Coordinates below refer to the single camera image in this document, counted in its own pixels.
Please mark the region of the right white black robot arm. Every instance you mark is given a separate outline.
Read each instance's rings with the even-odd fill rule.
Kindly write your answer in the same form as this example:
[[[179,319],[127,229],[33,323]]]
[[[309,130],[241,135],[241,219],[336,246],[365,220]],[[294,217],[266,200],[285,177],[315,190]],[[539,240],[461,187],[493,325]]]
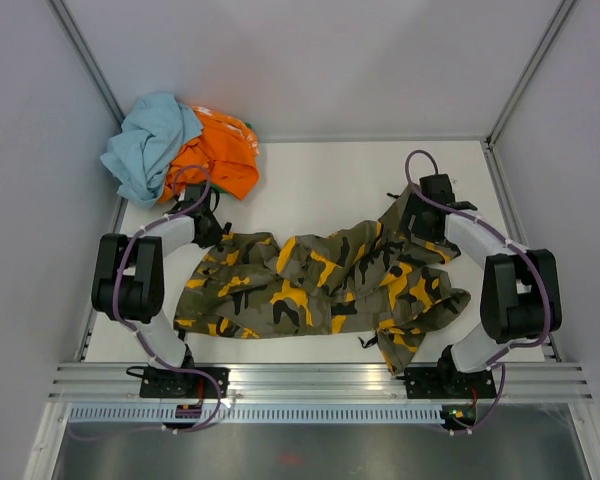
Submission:
[[[460,395],[472,373],[492,367],[509,351],[532,348],[562,326],[556,259],[530,249],[487,223],[469,202],[458,202],[446,174],[422,177],[402,225],[432,243],[449,242],[483,271],[480,323],[448,348],[452,360],[436,370],[437,387]]]

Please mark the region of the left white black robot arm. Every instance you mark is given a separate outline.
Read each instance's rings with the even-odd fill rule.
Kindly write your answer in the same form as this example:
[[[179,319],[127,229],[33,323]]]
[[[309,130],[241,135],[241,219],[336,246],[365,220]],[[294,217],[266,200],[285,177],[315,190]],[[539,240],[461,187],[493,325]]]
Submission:
[[[147,354],[150,366],[165,370],[163,386],[177,397],[197,386],[193,355],[167,318],[164,260],[182,247],[209,248],[231,225],[215,217],[220,192],[205,183],[189,185],[171,209],[133,235],[101,237],[91,290],[92,307],[123,325]]]

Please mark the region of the camouflage cargo trousers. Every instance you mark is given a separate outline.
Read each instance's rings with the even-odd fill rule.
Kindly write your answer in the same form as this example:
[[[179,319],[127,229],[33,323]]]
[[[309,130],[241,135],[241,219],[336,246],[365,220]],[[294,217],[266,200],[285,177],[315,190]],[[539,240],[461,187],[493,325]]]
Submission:
[[[425,337],[471,301],[441,268],[458,247],[420,239],[403,224],[418,201],[405,188],[377,220],[284,245],[270,232],[224,235],[185,284],[174,328],[242,340],[367,332],[364,345],[401,374]]]

